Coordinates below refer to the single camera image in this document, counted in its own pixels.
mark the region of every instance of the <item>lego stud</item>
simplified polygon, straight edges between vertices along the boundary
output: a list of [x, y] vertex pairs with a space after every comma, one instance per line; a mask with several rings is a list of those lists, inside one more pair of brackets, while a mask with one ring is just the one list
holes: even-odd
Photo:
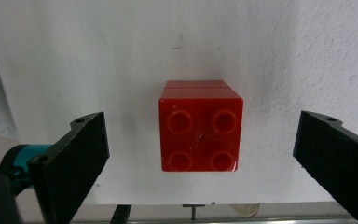
[[211, 126], [216, 133], [232, 133], [237, 127], [237, 116], [227, 109], [218, 110], [212, 115]]
[[168, 130], [174, 134], [188, 133], [193, 126], [191, 116], [185, 110], [174, 110], [167, 117], [166, 125]]
[[233, 171], [234, 170], [234, 157], [226, 151], [216, 151], [210, 158], [210, 164], [215, 171]]
[[183, 150], [174, 151], [168, 158], [168, 164], [174, 171], [187, 171], [192, 164], [191, 156]]

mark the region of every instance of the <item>black cable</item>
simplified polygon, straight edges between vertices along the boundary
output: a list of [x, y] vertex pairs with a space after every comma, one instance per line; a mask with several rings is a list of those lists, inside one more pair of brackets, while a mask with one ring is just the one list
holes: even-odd
[[126, 224], [130, 216], [132, 205], [121, 205], [116, 207], [110, 224]]

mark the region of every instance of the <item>red cube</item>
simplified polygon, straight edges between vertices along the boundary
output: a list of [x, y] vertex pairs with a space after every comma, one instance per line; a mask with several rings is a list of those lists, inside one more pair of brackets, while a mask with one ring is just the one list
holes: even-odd
[[162, 170], [236, 171], [242, 108], [224, 81], [168, 81], [158, 101]]

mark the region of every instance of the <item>red lego brick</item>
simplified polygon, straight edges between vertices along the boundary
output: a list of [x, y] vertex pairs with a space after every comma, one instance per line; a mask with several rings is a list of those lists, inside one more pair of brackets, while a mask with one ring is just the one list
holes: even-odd
[[236, 171], [242, 108], [224, 81], [168, 81], [158, 102], [162, 170]]
[[228, 84], [222, 80], [203, 80], [203, 81], [167, 81], [166, 89], [170, 88], [198, 88], [198, 87], [227, 87]]

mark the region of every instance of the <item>white table surface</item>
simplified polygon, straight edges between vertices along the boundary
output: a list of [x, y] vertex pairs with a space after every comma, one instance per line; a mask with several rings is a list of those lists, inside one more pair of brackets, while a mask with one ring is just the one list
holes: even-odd
[[[292, 152], [301, 110], [358, 133], [358, 1], [0, 1], [0, 76], [23, 143], [105, 112], [111, 158], [87, 203], [332, 201]], [[244, 99], [237, 172], [161, 171], [169, 79]]]

